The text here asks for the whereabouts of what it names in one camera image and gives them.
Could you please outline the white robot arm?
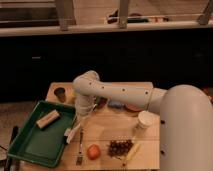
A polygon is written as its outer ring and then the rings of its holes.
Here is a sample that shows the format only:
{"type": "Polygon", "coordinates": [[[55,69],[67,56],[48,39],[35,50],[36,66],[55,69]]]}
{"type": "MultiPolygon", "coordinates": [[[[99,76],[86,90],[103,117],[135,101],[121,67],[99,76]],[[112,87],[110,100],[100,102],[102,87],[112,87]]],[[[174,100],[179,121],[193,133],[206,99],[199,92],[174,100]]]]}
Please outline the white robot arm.
{"type": "Polygon", "coordinates": [[[96,96],[142,108],[160,117],[160,171],[213,171],[213,104],[192,85],[168,90],[102,82],[90,70],[73,80],[80,117],[89,115],[96,96]]]}

